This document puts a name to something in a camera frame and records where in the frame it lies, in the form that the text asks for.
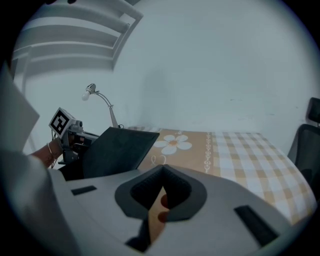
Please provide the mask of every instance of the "checkered bedsheet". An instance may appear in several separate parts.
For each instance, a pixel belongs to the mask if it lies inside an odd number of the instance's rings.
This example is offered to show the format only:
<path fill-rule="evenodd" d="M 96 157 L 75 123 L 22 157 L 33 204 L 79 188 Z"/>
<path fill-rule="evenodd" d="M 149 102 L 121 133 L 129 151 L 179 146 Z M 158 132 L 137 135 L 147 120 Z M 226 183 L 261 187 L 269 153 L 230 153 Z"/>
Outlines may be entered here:
<path fill-rule="evenodd" d="M 140 167 L 172 164 L 234 181 L 277 208 L 291 224 L 317 207 L 313 192 L 296 166 L 260 133 L 190 132 L 150 127 L 130 129 L 160 132 Z M 183 146 L 185 142 L 192 146 Z M 168 146 L 157 154 L 157 145 Z M 172 154 L 170 146 L 174 145 L 177 151 Z M 198 159 L 186 155 L 192 150 L 192 156 Z"/>

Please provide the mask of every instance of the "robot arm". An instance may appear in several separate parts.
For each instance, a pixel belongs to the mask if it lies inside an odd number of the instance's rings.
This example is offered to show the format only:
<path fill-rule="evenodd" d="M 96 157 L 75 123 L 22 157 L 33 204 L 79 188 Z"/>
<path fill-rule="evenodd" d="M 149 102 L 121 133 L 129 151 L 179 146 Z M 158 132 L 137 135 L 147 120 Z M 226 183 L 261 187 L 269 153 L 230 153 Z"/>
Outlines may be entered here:
<path fill-rule="evenodd" d="M 63 162 L 59 162 L 59 164 L 62 165 L 81 158 L 83 153 L 99 137 L 98 135 L 85 132 L 82 121 L 75 119 L 61 107 L 54 114 L 49 127 L 61 140 Z"/>

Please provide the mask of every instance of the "white wall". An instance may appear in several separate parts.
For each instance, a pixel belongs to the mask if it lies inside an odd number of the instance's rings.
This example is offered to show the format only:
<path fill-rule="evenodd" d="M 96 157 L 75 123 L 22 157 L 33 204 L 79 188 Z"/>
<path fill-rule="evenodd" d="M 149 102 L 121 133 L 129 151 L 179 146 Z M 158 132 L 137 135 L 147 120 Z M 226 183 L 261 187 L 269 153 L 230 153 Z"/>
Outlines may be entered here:
<path fill-rule="evenodd" d="M 48 124 L 58 107 L 88 132 L 111 125 L 101 99 L 81 100 L 95 83 L 119 124 L 260 132 L 288 153 L 309 98 L 320 98 L 320 78 L 315 44 L 283 5 L 142 0 L 135 7 L 144 17 L 113 72 L 88 62 L 28 77 L 26 97 L 40 114 L 36 149 L 51 139 Z"/>

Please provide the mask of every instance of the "laptop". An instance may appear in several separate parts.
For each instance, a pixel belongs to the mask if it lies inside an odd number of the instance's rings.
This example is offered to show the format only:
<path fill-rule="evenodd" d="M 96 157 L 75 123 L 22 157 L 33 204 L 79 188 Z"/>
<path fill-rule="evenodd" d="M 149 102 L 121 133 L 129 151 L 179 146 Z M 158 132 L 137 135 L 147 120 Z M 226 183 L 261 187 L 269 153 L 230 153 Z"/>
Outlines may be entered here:
<path fill-rule="evenodd" d="M 109 127 L 81 159 L 60 168 L 66 181 L 109 176 L 135 170 L 160 134 Z"/>

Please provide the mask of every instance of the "flower pattern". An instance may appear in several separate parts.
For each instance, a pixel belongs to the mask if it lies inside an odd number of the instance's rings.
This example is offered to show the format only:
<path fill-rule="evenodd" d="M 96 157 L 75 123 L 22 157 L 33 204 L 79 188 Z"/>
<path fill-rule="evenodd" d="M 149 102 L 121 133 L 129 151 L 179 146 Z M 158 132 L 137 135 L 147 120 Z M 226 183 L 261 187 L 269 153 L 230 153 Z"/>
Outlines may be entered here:
<path fill-rule="evenodd" d="M 186 135 L 179 135 L 178 137 L 166 135 L 163 139 L 164 140 L 156 141 L 153 146 L 163 148 L 161 153 L 164 155 L 173 155 L 176 153 L 177 148 L 180 150 L 188 150 L 192 147 L 192 144 L 186 141 L 188 139 Z"/>

